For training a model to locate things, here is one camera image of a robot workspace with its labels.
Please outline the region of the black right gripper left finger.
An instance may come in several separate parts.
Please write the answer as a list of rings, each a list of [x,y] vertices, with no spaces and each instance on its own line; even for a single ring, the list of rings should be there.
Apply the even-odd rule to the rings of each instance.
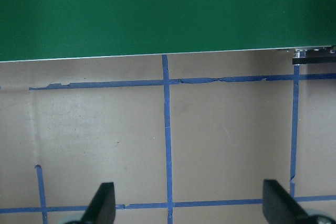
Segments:
[[[114,183],[102,183],[79,223],[113,224],[115,221]]]

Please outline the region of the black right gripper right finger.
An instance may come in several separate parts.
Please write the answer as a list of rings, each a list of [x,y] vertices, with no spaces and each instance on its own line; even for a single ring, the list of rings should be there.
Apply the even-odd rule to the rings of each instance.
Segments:
[[[310,223],[306,211],[274,179],[264,179],[263,214],[268,223]]]

